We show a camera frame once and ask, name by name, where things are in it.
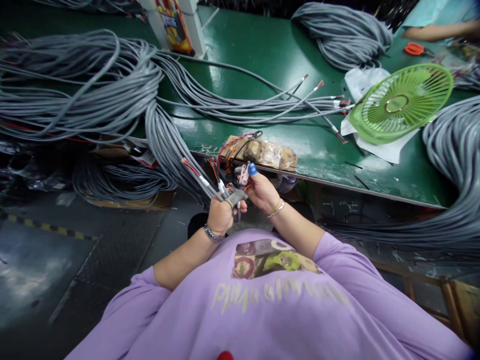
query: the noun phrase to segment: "scissors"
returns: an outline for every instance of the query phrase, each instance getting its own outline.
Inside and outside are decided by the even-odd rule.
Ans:
[[[435,57],[435,54],[432,51],[416,42],[409,42],[403,50],[412,56],[429,56],[431,58]]]

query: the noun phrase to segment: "green table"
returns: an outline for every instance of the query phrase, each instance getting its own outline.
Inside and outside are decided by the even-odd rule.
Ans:
[[[108,28],[121,37],[140,37],[158,44],[148,24],[135,19],[84,14],[23,1],[7,3],[4,7],[8,9],[0,13],[2,27],[19,31],[26,37]],[[214,8],[199,8],[201,22],[206,25],[203,34],[208,47],[207,59],[243,67],[284,89],[309,74],[297,91],[299,96],[305,95],[320,80],[325,85],[317,91],[318,96],[347,93],[345,74],[324,60],[316,44],[298,24],[228,10],[214,12]],[[389,72],[421,61],[402,52],[406,43],[404,39],[396,39],[388,51],[390,58],[381,59]],[[204,87],[224,97],[263,99],[273,94],[266,85],[247,75],[188,60],[182,63]],[[168,81],[162,81],[159,93],[170,100],[178,99]],[[473,95],[455,90],[447,104]],[[432,207],[448,207],[457,195],[453,186],[431,165],[420,133],[403,148],[400,164],[390,165],[372,154],[362,157],[352,139],[341,144],[321,118],[242,127],[204,118],[185,107],[165,106],[165,109],[174,117],[188,148],[194,152],[215,155],[229,135],[262,129],[264,140],[288,146],[298,155],[296,175],[300,178]],[[343,116],[332,115],[330,119],[340,128]],[[139,127],[133,135],[145,138],[145,130]]]

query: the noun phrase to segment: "green fan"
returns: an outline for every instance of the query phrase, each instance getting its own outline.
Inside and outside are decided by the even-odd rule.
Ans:
[[[409,66],[372,86],[348,118],[362,139],[388,144],[431,121],[453,86],[441,65]]]

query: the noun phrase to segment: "bracelet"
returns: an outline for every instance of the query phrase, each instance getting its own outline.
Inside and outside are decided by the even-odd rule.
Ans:
[[[266,218],[270,219],[271,217],[274,217],[284,208],[284,206],[285,206],[285,201],[282,201],[281,204],[280,204],[280,207],[277,210],[275,210],[274,212],[272,212],[270,215],[267,215]]]
[[[266,214],[266,216],[269,217],[269,216],[272,215],[274,212],[276,212],[281,203],[282,203],[282,198],[279,198],[279,199],[278,199],[278,202],[276,203],[275,207],[273,208],[273,211],[272,211],[271,213]]]

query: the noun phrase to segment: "blue nail polish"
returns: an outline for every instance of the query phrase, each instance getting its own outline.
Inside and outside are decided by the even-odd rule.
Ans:
[[[257,173],[257,168],[253,162],[248,166],[248,173],[250,175],[255,175]]]

